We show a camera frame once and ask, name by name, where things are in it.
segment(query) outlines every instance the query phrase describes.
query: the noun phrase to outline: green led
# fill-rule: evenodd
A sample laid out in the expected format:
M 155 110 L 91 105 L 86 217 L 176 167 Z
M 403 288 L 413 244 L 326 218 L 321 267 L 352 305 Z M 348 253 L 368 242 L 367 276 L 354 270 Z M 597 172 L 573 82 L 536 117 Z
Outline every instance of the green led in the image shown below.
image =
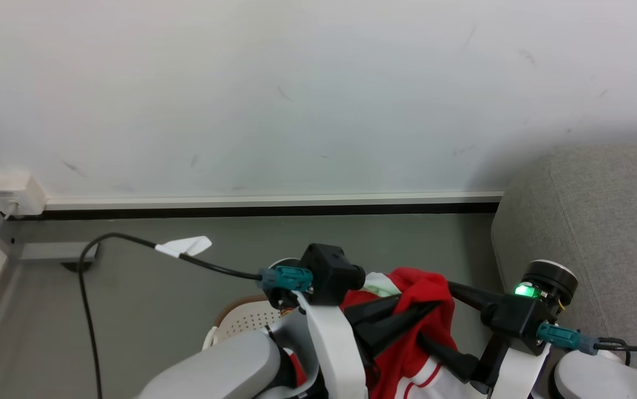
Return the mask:
M 519 285 L 516 287 L 516 295 L 522 295 L 524 297 L 535 298 L 539 296 L 538 290 L 529 285 Z

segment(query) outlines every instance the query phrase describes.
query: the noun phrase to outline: gray floor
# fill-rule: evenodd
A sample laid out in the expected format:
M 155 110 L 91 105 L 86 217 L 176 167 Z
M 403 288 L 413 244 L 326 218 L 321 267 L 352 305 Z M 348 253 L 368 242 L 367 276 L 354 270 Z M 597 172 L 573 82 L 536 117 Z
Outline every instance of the gray floor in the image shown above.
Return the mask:
M 88 222 L 18 222 L 26 242 L 83 241 L 123 232 L 166 242 L 207 235 L 202 258 L 255 272 L 300 257 L 311 242 L 343 247 L 367 271 L 410 266 L 449 280 L 501 290 L 491 248 L 492 214 L 345 217 L 245 217 Z M 75 275 L 50 264 L 25 265 L 0 329 L 0 399 L 95 395 L 93 358 Z M 134 397 L 165 368 L 202 347 L 218 311 L 259 293 L 253 282 L 212 273 L 133 243 L 104 243 L 86 275 L 105 397 Z M 458 305 L 452 334 L 479 354 L 479 315 Z

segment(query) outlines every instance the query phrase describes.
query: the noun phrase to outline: black cable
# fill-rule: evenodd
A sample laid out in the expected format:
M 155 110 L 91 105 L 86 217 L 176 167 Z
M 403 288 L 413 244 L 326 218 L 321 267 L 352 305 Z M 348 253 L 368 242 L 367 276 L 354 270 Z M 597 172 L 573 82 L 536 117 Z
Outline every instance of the black cable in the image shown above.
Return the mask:
M 96 348 L 95 328 L 93 328 L 93 316 L 91 316 L 91 313 L 90 313 L 90 304 L 88 303 L 88 291 L 85 290 L 85 278 L 83 277 L 83 267 L 85 265 L 85 256 L 88 254 L 91 248 L 97 245 L 98 243 L 106 240 L 107 238 L 122 238 L 129 242 L 135 242 L 135 243 L 144 245 L 144 247 L 149 247 L 152 249 L 156 248 L 155 243 L 149 242 L 142 238 L 130 236 L 128 234 L 123 234 L 123 233 L 107 233 L 92 240 L 90 243 L 88 243 L 85 246 L 85 249 L 83 249 L 83 252 L 80 253 L 80 259 L 78 260 L 78 280 L 80 281 L 80 292 L 83 294 L 83 305 L 85 306 L 85 316 L 88 319 L 88 329 L 90 330 L 90 341 L 91 341 L 91 345 L 93 346 L 93 358 L 95 358 L 95 380 L 96 380 L 97 399 L 102 399 L 101 373 L 99 371 L 99 356 L 97 354 L 97 348 Z M 222 266 L 214 265 L 210 262 L 205 262 L 205 260 L 194 258 L 191 255 L 186 255 L 185 253 L 181 253 L 178 256 L 178 258 L 182 260 L 186 260 L 187 262 L 193 263 L 194 265 L 198 265 L 212 271 L 217 271 L 219 273 L 233 275 L 235 277 L 240 277 L 240 278 L 248 278 L 250 280 L 262 280 L 261 275 L 252 274 L 252 273 L 243 273 L 237 270 L 223 268 Z
M 622 346 L 628 346 L 626 341 L 621 338 L 612 338 L 610 336 L 600 336 L 599 341 L 606 344 L 619 344 Z M 631 351 L 626 351 L 626 362 L 624 363 L 627 366 L 631 365 Z
M 612 346 L 612 345 L 607 345 L 607 344 L 594 344 L 594 348 L 595 349 L 601 349 L 604 351 L 618 351 L 618 352 L 623 352 L 623 351 L 630 351 L 630 352 L 637 352 L 637 346 Z

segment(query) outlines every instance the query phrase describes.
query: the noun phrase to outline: black baseboard strip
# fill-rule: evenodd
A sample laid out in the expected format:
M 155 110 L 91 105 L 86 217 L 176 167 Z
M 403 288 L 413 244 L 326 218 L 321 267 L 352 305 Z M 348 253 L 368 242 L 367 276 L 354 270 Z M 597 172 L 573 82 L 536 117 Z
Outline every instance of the black baseboard strip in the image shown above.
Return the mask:
M 349 214 L 465 214 L 495 213 L 496 209 L 498 209 L 498 202 L 470 202 L 460 204 L 319 205 L 311 207 L 96 209 L 80 211 L 45 211 L 40 215 L 15 218 L 11 217 L 9 220 L 163 219 L 171 217 L 326 216 Z

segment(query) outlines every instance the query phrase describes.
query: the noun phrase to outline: red stripe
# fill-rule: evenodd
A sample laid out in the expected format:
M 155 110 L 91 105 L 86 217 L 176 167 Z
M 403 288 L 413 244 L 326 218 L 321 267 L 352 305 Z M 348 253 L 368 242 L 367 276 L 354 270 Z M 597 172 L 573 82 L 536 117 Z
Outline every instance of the red stripe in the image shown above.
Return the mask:
M 424 381 L 423 383 L 419 384 L 417 386 L 417 388 L 424 388 L 425 386 L 429 385 L 429 383 L 432 382 L 432 380 L 437 376 L 437 373 L 439 373 L 439 369 L 440 368 L 442 368 L 442 364 L 441 363 L 437 365 L 437 368 L 434 369 L 434 371 L 432 372 L 432 375 L 429 376 L 427 381 Z M 407 399 L 407 395 L 409 394 L 409 390 L 414 385 L 415 385 L 415 383 L 410 383 L 409 386 L 407 386 L 407 389 L 405 389 L 405 396 L 403 397 L 403 399 Z

